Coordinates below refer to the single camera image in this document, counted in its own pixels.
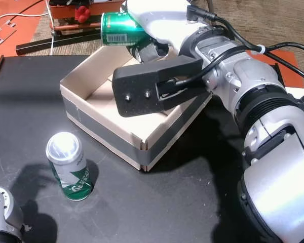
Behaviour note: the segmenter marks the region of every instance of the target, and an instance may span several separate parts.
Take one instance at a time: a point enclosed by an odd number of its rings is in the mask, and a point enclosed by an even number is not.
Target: orange mat
[[[0,0],[0,16],[2,14],[8,13],[19,13],[20,11],[27,8],[29,5],[32,5],[36,1],[37,0]],[[45,2],[43,1],[31,7],[23,14],[42,14],[44,13],[44,9]],[[1,18],[0,26],[2,26],[7,20],[11,18],[12,16]],[[17,31],[0,45],[0,55],[3,54],[5,56],[16,56],[16,45],[31,41],[39,21],[40,17],[16,17],[12,22],[16,23]]]

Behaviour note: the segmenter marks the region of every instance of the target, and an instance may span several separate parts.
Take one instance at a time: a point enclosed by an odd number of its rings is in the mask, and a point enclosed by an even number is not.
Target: open cardboard box
[[[205,92],[168,111],[122,117],[113,71],[137,64],[125,47],[101,47],[60,83],[66,114],[81,129],[138,170],[149,171],[210,100]]]

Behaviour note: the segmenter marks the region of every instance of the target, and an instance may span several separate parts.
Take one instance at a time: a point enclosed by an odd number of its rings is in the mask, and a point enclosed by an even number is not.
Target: green beverage can
[[[128,13],[101,16],[101,40],[107,46],[133,46],[149,35]]]
[[[46,156],[64,195],[73,201],[89,196],[92,184],[81,141],[72,133],[55,134],[47,143]]]

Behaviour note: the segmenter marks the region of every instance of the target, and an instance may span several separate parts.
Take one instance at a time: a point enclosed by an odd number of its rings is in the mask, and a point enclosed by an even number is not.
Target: black table
[[[0,186],[32,227],[25,242],[256,242],[236,193],[242,140],[220,101],[139,172],[66,117],[59,81],[85,57],[10,57],[0,70]],[[84,201],[66,199],[48,165],[60,131],[84,145],[95,184]]]

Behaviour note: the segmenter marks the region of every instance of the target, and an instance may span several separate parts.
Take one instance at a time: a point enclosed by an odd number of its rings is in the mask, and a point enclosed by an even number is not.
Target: barcode
[[[127,42],[127,34],[108,34],[108,42]]]

